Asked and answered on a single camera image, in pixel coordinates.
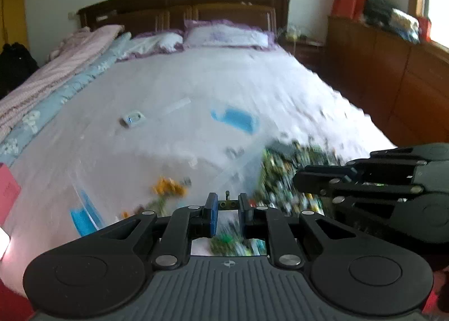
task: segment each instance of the ridged plastic surface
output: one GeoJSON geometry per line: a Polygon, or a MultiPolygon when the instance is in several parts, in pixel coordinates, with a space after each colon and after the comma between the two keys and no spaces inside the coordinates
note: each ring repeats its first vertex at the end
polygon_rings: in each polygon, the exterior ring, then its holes
{"type": "MultiPolygon", "coordinates": [[[[424,321],[419,313],[392,320],[424,321]]],[[[61,320],[37,314],[33,321],[61,320]]],[[[273,267],[266,257],[191,257],[157,273],[133,302],[95,321],[355,321],[333,309],[300,272],[273,267]]]]}

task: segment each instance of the wooden dresser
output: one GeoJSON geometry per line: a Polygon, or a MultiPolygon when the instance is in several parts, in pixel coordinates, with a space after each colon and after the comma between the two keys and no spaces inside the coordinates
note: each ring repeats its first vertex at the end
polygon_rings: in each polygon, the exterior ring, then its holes
{"type": "Polygon", "coordinates": [[[322,77],[397,146],[449,142],[449,60],[435,46],[330,17],[322,77]]]}

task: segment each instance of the red box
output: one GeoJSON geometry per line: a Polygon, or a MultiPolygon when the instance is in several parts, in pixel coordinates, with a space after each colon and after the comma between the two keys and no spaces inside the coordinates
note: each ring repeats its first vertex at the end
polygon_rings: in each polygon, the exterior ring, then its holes
{"type": "Polygon", "coordinates": [[[0,226],[4,224],[14,202],[20,193],[20,185],[17,184],[10,169],[0,163],[0,226]]]}
{"type": "Polygon", "coordinates": [[[419,22],[419,38],[421,42],[430,42],[430,30],[432,28],[432,22],[429,18],[417,17],[419,22]]]}

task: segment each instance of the pink book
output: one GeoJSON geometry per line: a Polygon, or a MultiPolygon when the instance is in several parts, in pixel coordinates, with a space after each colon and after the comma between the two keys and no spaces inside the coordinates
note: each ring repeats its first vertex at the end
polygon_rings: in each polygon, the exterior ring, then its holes
{"type": "Polygon", "coordinates": [[[13,208],[20,190],[20,185],[17,184],[10,169],[5,164],[0,163],[0,226],[4,224],[11,208],[13,208]]]}

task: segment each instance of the yellow wall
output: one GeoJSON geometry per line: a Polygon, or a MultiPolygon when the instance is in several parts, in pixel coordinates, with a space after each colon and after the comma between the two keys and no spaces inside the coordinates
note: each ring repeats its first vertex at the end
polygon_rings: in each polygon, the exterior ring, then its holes
{"type": "Polygon", "coordinates": [[[0,0],[0,51],[3,44],[19,42],[28,48],[25,0],[0,0]]]}

